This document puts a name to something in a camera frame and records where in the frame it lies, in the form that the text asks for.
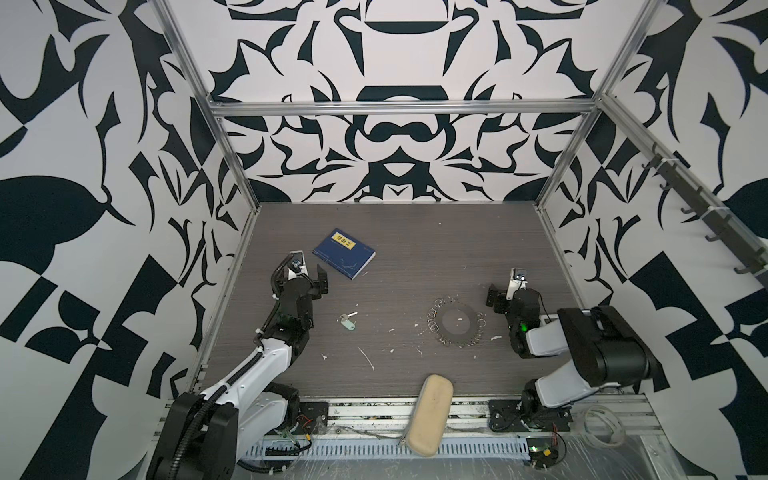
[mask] book cover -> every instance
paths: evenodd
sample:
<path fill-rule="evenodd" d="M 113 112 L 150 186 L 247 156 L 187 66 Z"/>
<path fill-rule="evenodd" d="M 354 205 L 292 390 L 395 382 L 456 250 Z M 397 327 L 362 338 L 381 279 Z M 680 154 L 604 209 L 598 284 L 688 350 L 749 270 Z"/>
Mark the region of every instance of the book cover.
<path fill-rule="evenodd" d="M 351 280 L 354 280 L 360 270 L 376 256 L 373 248 L 338 228 L 312 250 L 312 253 Z"/>

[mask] table surface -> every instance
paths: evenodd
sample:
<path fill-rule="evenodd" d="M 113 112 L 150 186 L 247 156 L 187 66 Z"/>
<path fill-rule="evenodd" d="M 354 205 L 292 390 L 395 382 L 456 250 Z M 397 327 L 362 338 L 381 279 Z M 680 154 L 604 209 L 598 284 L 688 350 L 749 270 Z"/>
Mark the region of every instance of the table surface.
<path fill-rule="evenodd" d="M 376 250 L 354 280 L 311 253 L 334 228 Z M 528 271 L 550 313 L 576 305 L 532 204 L 263 204 L 204 386 L 253 350 L 274 302 L 270 274 L 291 250 L 304 250 L 312 278 L 320 263 L 329 279 L 329 293 L 313 303 L 309 343 L 275 379 L 301 396 L 417 396 L 433 373 L 450 379 L 455 395 L 515 395 L 565 361 L 520 359 L 504 316 L 485 306 L 488 286 L 506 286 L 512 267 Z M 487 315 L 480 343 L 443 346 L 429 332 L 427 312 L 445 295 Z M 352 312 L 349 331 L 336 319 Z"/>

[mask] black and white pattern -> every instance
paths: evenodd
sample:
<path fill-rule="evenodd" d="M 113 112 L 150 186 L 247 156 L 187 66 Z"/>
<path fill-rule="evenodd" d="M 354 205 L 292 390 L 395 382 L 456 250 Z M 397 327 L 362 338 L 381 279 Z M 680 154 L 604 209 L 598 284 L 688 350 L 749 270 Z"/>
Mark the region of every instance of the black and white pattern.
<path fill-rule="evenodd" d="M 2 476 L 135 478 L 249 207 L 144 0 L 2 11 Z"/>
<path fill-rule="evenodd" d="M 617 88 L 664 145 L 766 236 L 760 0 L 670 0 Z M 672 445 L 719 480 L 768 474 L 768 293 L 601 116 L 547 212 L 587 304 L 610 303 L 664 374 L 643 385 Z"/>
<path fill-rule="evenodd" d="M 173 0 L 214 101 L 589 98 L 640 0 Z M 263 201 L 534 200 L 576 114 L 229 118 Z"/>
<path fill-rule="evenodd" d="M 578 114 L 228 118 L 261 201 L 534 200 Z"/>

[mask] beige case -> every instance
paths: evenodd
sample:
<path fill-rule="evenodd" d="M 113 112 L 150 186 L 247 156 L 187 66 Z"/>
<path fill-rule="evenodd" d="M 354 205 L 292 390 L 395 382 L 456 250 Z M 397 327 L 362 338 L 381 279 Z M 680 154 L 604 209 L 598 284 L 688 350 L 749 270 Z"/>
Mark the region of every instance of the beige case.
<path fill-rule="evenodd" d="M 437 453 L 453 400 L 453 384 L 440 375 L 430 375 L 422 386 L 419 400 L 405 436 L 408 447 L 423 457 Z"/>

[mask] slotted cable tray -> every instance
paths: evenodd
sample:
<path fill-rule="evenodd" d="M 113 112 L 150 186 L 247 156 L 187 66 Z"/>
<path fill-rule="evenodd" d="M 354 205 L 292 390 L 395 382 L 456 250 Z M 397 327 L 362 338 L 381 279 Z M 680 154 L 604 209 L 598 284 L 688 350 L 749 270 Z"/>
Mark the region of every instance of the slotted cable tray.
<path fill-rule="evenodd" d="M 312 448 L 298 455 L 264 456 L 265 449 L 294 448 L 285 440 L 263 440 L 251 447 L 243 457 L 247 462 L 259 460 L 404 460 L 424 458 L 411 452 L 406 445 L 384 439 L 314 439 Z M 518 437 L 503 438 L 447 438 L 443 439 L 432 458 L 508 458 L 530 460 L 528 442 Z"/>

